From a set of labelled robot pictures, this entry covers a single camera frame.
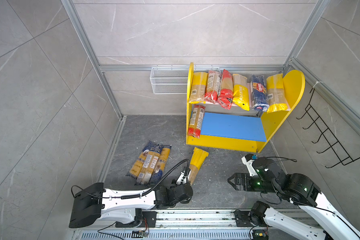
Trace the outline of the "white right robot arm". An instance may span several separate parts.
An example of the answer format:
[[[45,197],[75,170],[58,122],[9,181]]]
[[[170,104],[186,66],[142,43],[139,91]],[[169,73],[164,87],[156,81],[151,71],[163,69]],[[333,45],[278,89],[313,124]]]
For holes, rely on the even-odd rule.
[[[253,173],[235,173],[228,183],[237,191],[275,193],[309,214],[318,228],[299,222],[257,201],[249,211],[247,220],[254,227],[274,227],[299,240],[360,240],[357,230],[334,208],[320,188],[302,174],[285,174],[269,167]]]

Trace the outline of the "long yellow spaghetti bag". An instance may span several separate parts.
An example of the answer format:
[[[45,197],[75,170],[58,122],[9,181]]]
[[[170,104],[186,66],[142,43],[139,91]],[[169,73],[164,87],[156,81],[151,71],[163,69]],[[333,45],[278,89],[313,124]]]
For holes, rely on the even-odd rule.
[[[268,113],[289,111],[290,107],[285,97],[283,74],[276,74],[267,78]]]

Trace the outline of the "red clear spaghetti bag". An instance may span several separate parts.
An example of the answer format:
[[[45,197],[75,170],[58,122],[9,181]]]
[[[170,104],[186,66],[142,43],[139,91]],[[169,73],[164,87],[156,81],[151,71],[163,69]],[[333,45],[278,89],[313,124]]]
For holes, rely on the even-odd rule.
[[[205,115],[205,107],[201,105],[195,105],[190,118],[188,136],[197,139],[200,138],[204,115]]]

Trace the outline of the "yellow topped spaghetti bag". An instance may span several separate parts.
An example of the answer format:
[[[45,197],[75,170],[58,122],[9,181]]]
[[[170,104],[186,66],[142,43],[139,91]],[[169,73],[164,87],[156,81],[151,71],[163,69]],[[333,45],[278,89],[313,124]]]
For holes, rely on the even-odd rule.
[[[190,104],[198,104],[204,101],[207,80],[208,80],[208,73],[205,72],[194,73],[192,85],[191,85],[190,97],[189,97]]]

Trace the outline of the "blue clear spaghetti bag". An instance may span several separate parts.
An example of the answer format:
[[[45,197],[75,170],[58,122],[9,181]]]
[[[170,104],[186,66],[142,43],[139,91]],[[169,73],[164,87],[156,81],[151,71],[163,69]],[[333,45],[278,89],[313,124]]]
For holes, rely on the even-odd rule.
[[[153,174],[154,168],[159,160],[163,145],[155,144],[153,145],[146,156],[142,169],[138,175],[136,184],[137,185],[148,185],[151,176]]]

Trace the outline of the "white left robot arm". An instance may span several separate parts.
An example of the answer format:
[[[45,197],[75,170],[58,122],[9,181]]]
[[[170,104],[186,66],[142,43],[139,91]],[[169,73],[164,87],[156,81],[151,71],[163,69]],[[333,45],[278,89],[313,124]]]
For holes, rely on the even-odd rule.
[[[96,221],[114,221],[122,226],[136,226],[143,221],[143,210],[165,210],[187,204],[193,197],[190,184],[157,186],[138,191],[117,191],[95,183],[73,194],[70,229],[88,227]]]

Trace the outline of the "blue Barilla spaghetti box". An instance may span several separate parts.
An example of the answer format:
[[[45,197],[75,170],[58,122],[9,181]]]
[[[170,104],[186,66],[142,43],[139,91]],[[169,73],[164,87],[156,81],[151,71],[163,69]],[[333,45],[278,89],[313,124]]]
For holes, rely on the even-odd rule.
[[[269,109],[268,92],[264,76],[252,75],[251,92],[253,110],[267,112]]]

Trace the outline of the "yellow Pastatime spaghetti bag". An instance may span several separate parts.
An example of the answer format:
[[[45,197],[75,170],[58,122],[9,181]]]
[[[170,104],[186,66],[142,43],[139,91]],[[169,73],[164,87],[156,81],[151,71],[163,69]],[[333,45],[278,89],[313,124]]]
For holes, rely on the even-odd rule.
[[[245,111],[250,110],[248,79],[239,74],[233,74],[233,103]]]

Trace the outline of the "red labelled spaghetti bag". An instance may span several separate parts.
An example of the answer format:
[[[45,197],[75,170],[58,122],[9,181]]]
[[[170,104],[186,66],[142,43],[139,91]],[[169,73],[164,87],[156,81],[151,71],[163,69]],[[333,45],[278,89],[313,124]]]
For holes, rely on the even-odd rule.
[[[218,100],[222,74],[218,71],[209,70],[204,101],[215,104]]]

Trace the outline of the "short yellow spaghetti bag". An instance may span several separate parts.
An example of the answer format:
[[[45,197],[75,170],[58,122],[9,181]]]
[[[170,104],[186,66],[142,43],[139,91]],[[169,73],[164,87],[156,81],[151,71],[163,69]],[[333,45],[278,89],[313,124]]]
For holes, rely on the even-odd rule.
[[[190,173],[189,173],[189,183],[192,185],[195,181],[195,178],[203,165],[205,159],[209,156],[209,153],[199,149],[194,148],[193,155],[190,162]]]

